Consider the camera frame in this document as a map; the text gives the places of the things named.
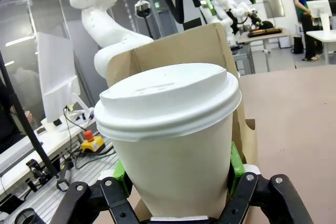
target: screw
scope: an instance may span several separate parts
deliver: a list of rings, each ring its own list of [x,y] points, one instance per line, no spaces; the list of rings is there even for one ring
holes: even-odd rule
[[[275,182],[278,183],[278,184],[281,184],[282,183],[282,178],[278,177],[275,179]]]
[[[106,181],[105,181],[105,185],[106,185],[106,186],[110,186],[110,185],[112,185],[112,181],[110,181],[110,180],[106,180]]]
[[[246,176],[246,179],[248,181],[252,181],[254,179],[254,176],[252,174],[249,174],[249,175]]]

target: black pole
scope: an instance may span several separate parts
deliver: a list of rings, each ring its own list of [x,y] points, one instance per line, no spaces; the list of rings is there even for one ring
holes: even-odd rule
[[[25,115],[25,112],[20,104],[20,101],[13,89],[13,86],[10,82],[6,67],[5,67],[5,62],[4,59],[2,57],[1,51],[0,51],[0,70],[2,73],[2,76],[4,78],[6,87],[10,93],[9,95],[9,99],[12,103],[12,105],[14,106],[16,113],[17,113],[17,117],[20,120],[20,123],[22,124],[23,129],[25,130],[27,136],[29,137],[34,149],[36,150],[36,152],[38,153],[38,155],[41,157],[43,163],[45,164],[45,166],[48,168],[49,172],[56,176],[57,175],[57,170],[54,167],[54,165],[52,164],[51,160],[49,159],[48,155],[45,153],[45,151],[43,150],[40,142],[38,141],[32,127],[30,126],[28,119]]]
[[[152,39],[154,39],[153,35],[152,35],[152,32],[151,32],[151,28],[149,27],[147,18],[145,16],[143,16],[143,18],[144,18],[145,23],[146,23],[146,27],[147,27],[147,30],[148,30],[148,33],[149,33],[149,37],[151,37]]]

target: black sleeve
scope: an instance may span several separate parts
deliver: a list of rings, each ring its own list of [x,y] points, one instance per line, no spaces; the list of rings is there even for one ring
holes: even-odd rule
[[[0,102],[5,110],[9,110],[12,107],[11,100],[9,99],[9,92],[1,80],[0,80]]]

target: black bag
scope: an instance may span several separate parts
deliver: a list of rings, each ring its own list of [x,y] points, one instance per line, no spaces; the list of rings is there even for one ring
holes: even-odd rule
[[[303,53],[303,43],[301,37],[294,37],[294,48],[293,54],[302,54]]]

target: cardboard box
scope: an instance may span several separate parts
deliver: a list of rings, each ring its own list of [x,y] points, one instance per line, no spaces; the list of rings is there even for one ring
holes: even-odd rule
[[[238,78],[223,27],[220,23],[215,23],[174,34],[114,56],[107,68],[108,86],[142,71],[191,62],[220,65]],[[257,165],[255,121],[245,119],[243,100],[234,112],[232,138],[243,162]],[[146,217],[145,208],[140,200],[135,207],[137,215]]]

